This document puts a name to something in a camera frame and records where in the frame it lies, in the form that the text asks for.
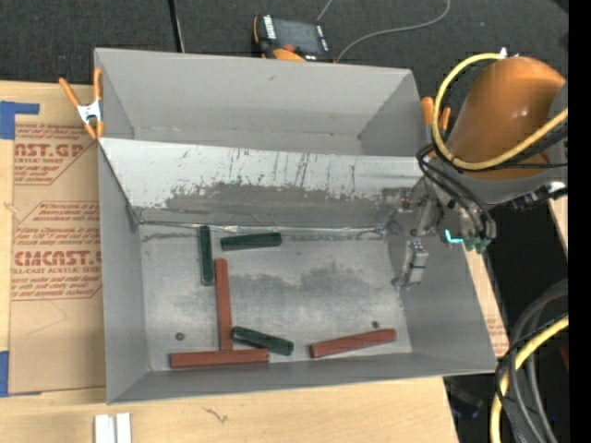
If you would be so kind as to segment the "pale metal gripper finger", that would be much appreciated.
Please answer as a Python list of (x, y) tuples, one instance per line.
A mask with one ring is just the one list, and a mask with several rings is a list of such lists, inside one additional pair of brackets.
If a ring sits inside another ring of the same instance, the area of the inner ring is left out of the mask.
[(392, 248), (392, 285), (407, 289), (421, 283), (429, 254), (420, 239), (405, 240)]
[(409, 233), (415, 224), (415, 208), (406, 194), (397, 193), (390, 198), (391, 212), (388, 229), (391, 233)]

